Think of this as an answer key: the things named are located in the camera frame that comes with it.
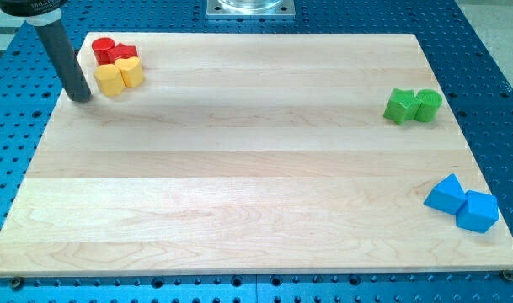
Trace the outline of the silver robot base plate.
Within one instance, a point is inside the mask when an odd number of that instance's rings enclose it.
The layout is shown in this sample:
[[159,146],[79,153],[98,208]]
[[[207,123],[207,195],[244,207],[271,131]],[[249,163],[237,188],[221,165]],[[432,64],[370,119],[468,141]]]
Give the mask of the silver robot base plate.
[[294,0],[207,0],[209,19],[294,19]]

